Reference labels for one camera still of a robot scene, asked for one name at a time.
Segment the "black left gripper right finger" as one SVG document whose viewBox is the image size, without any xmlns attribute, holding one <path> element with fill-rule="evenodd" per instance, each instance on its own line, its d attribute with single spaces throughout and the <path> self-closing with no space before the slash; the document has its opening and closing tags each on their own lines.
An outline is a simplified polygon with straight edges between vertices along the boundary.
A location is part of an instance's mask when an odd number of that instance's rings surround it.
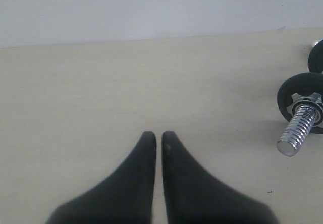
<svg viewBox="0 0 323 224">
<path fill-rule="evenodd" d="M 268 206 L 206 171 L 175 132 L 164 132 L 161 144 L 168 223 L 278 223 Z"/>
</svg>

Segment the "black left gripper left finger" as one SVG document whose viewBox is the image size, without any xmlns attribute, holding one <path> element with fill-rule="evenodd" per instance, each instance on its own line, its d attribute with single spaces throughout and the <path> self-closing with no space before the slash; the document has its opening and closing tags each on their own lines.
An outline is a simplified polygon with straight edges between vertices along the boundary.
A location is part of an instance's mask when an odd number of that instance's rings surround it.
<svg viewBox="0 0 323 224">
<path fill-rule="evenodd" d="M 145 131 L 113 173 L 58 206 L 47 223 L 151 223 L 155 167 L 156 137 Z"/>
</svg>

